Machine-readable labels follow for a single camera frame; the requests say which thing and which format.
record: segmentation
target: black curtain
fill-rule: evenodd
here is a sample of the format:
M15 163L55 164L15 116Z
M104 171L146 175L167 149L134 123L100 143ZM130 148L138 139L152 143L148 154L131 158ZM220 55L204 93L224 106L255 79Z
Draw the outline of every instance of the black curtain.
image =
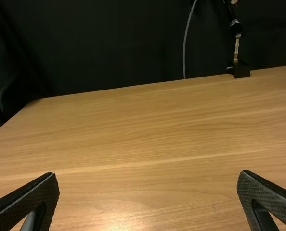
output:
M182 78L191 0L0 0L0 125L31 100ZM240 53L286 65L286 0L241 1ZM222 74L234 41L222 0L198 0L187 77Z

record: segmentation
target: table surface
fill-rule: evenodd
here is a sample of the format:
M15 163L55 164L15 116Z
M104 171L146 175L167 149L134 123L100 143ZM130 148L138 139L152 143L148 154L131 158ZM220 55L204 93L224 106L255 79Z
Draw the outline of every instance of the table surface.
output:
M51 230L248 231L243 169L286 188L286 67L41 99L0 128L0 197L55 172Z

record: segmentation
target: wooden table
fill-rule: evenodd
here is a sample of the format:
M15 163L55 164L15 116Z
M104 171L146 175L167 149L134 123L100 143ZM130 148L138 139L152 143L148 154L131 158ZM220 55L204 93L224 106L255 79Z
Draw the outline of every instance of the wooden table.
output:
M248 231L243 169L286 188L286 67L41 99L0 128L0 197L55 172L51 230Z

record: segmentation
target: black block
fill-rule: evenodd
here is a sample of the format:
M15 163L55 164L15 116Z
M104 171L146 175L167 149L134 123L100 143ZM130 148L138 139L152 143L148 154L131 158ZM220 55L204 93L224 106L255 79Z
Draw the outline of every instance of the black block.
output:
M237 63L230 61L227 70L234 78L249 77L251 72L250 65L243 61L238 61Z

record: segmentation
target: white cable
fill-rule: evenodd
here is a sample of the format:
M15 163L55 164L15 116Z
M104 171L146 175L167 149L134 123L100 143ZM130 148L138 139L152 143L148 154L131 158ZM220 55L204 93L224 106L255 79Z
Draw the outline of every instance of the white cable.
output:
M191 21L191 17L192 17L192 13L193 10L195 9L195 5L196 5L197 0L195 0L192 4L189 16L188 16L188 22L187 22L187 26L186 26L186 30L185 30L185 35L183 37L183 46L182 46L182 69L183 69L183 79L186 79L186 63L185 63L185 59L186 59L186 41L187 41L187 35L188 35L188 30L189 30L189 25L190 25L190 21Z

